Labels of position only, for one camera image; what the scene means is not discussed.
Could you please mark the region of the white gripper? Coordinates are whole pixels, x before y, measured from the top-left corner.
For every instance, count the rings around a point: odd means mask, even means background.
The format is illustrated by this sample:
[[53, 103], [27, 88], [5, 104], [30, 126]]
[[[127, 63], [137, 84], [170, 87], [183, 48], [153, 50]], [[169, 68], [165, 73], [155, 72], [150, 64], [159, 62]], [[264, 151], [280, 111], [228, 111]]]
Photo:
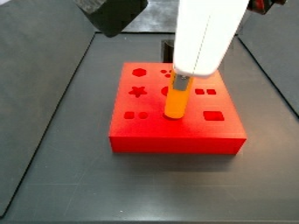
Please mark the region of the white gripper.
[[190, 76], [218, 70], [249, 7], [249, 0], [181, 0], [174, 42], [173, 88], [185, 91]]

